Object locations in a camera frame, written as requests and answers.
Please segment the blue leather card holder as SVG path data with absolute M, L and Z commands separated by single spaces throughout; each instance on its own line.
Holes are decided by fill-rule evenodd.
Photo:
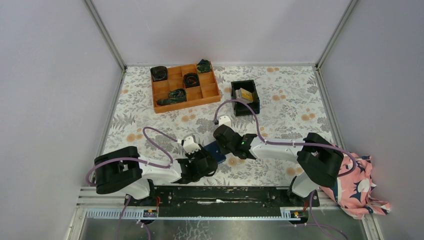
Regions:
M 223 163 L 227 159 L 224 154 L 221 154 L 219 144 L 216 141 L 207 144 L 203 148 L 212 155 L 218 164 Z

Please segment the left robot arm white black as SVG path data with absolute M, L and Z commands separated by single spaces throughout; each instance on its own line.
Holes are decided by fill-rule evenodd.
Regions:
M 135 146 L 128 146 L 94 159 L 94 167 L 87 177 L 98 195 L 120 192 L 148 206 L 155 200 L 154 187 L 169 184 L 190 184 L 204 177 L 211 177 L 220 160 L 201 147 L 185 158 L 162 165 L 158 160 L 142 158 Z

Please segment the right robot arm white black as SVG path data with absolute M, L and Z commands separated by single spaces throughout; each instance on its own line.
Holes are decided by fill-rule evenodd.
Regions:
M 301 140 L 261 139 L 257 134 L 240 135 L 227 125 L 214 132 L 221 154 L 239 159 L 275 159 L 298 163 L 303 173 L 296 176 L 287 191 L 287 201 L 301 205 L 311 192 L 320 187 L 332 188 L 337 182 L 344 155 L 317 133 Z

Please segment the black plastic card bin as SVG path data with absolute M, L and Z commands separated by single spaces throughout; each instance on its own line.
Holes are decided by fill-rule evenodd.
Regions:
M 243 104 L 247 104 L 253 112 L 260 113 L 260 99 L 257 93 L 256 84 L 253 79 L 232 81 L 231 98 L 241 102 L 233 102 L 234 114 L 237 117 L 251 115 L 251 111 Z

